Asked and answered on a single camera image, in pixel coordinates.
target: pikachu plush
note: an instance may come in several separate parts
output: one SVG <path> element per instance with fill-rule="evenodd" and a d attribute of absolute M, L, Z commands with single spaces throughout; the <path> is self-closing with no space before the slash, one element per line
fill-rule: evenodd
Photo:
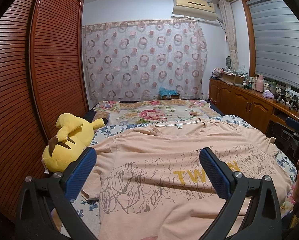
<path fill-rule="evenodd" d="M 51 172 L 63 172 L 91 144 L 94 130 L 107 122 L 107 119 L 99 118 L 90 123 L 73 114 L 61 114 L 56 122 L 56 127 L 60 129 L 45 147 L 42 163 Z"/>

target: air conditioner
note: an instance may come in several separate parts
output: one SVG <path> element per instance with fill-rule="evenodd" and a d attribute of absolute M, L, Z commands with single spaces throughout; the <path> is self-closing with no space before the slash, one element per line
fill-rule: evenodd
<path fill-rule="evenodd" d="M 216 21 L 215 5 L 204 0 L 174 0 L 173 14 Z"/>

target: graphic print on shirt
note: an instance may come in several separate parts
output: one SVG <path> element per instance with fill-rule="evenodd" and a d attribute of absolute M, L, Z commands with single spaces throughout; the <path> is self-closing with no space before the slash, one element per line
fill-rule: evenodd
<path fill-rule="evenodd" d="M 253 144 L 213 152 L 233 170 L 246 177 L 260 179 L 278 168 L 275 157 Z M 200 150 L 186 153 L 145 154 L 144 161 L 128 162 L 112 169 L 102 181 L 100 208 L 105 214 L 124 210 L 126 213 L 149 212 L 163 203 L 178 199 L 192 200 L 215 193 L 199 162 Z"/>

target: wardrobe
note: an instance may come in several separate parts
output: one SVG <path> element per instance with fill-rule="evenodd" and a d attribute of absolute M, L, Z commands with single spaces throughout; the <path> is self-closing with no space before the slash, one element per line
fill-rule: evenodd
<path fill-rule="evenodd" d="M 82 71 L 83 0 L 15 0 L 0 19 L 0 212 L 14 221 L 26 176 L 58 116 L 88 111 Z"/>

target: curtain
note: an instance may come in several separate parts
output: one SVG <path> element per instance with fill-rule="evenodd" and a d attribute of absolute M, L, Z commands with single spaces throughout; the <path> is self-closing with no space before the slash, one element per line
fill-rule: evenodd
<path fill-rule="evenodd" d="M 236 30 L 235 30 L 235 21 L 234 21 L 232 7 L 230 3 L 226 0 L 220 0 L 218 4 L 225 25 L 225 33 L 227 36 L 232 69 L 238 70 L 239 64 L 238 64 L 237 47 L 236 47 Z"/>
<path fill-rule="evenodd" d="M 145 101 L 160 86 L 202 98 L 207 45 L 197 21 L 149 20 L 83 28 L 83 64 L 91 101 Z"/>

